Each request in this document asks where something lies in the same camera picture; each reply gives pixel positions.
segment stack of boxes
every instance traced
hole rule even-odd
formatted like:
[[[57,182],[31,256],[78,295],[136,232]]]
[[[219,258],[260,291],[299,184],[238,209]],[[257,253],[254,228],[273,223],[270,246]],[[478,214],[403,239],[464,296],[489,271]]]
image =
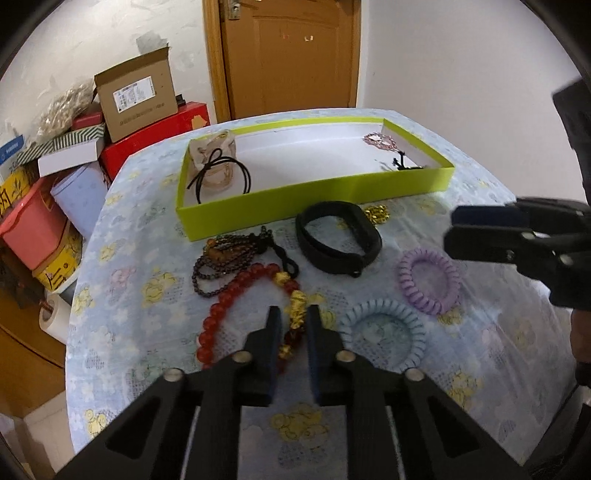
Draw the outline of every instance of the stack of boxes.
[[[91,236],[126,159],[209,125],[204,103],[175,95],[168,47],[99,73],[95,83],[100,103],[75,118],[69,132],[28,148],[22,136],[0,147],[0,237],[50,291],[74,277],[83,238]],[[25,245],[39,235],[43,248],[31,258]]]

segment plastic bag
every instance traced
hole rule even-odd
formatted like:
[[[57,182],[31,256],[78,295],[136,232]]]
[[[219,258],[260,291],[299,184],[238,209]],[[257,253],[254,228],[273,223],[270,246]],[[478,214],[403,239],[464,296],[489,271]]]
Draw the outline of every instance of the plastic bag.
[[[72,86],[55,98],[39,117],[37,132],[27,140],[27,146],[43,144],[66,132],[72,126],[72,120],[92,102],[94,89],[95,82],[90,79]]]

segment purple spiral hair tie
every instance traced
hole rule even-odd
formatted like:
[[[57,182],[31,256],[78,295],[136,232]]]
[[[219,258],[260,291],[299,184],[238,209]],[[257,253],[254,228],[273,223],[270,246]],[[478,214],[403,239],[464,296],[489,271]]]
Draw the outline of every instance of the purple spiral hair tie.
[[[442,299],[430,299],[421,292],[413,278],[413,266],[418,262],[429,262],[441,268],[447,277],[447,294]],[[408,302],[420,312],[441,315],[448,312],[460,296],[460,274],[451,259],[435,250],[416,248],[402,256],[398,266],[400,287]]]

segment red box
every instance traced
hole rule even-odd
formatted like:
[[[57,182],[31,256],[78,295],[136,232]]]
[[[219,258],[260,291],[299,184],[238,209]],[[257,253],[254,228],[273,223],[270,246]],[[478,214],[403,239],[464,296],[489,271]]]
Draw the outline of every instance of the red box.
[[[96,112],[85,112],[77,116],[72,121],[72,130],[79,130],[80,128],[93,127],[100,125],[103,122],[103,112],[98,110]]]
[[[209,114],[205,103],[187,102],[178,113],[168,116],[152,125],[144,127],[118,142],[105,147],[100,155],[111,180],[131,154],[139,152],[166,138],[175,137],[191,130],[209,125]]]

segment dark bead necklace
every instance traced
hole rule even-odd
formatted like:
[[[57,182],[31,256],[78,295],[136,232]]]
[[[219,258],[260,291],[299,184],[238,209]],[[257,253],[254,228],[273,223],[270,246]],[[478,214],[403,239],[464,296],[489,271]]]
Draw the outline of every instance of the dark bead necklace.
[[[192,279],[195,292],[207,299],[217,296],[226,290],[230,282],[217,290],[204,291],[199,286],[198,280],[213,280],[236,272],[233,278],[235,280],[241,272],[249,267],[255,255],[263,254],[269,247],[281,259],[283,270],[295,279],[300,271],[298,265],[287,257],[285,249],[273,240],[272,231],[263,225],[259,235],[254,233],[221,235],[207,240],[205,247],[203,247],[203,255],[197,259],[193,267]],[[209,268],[212,272],[202,273],[204,267]]]

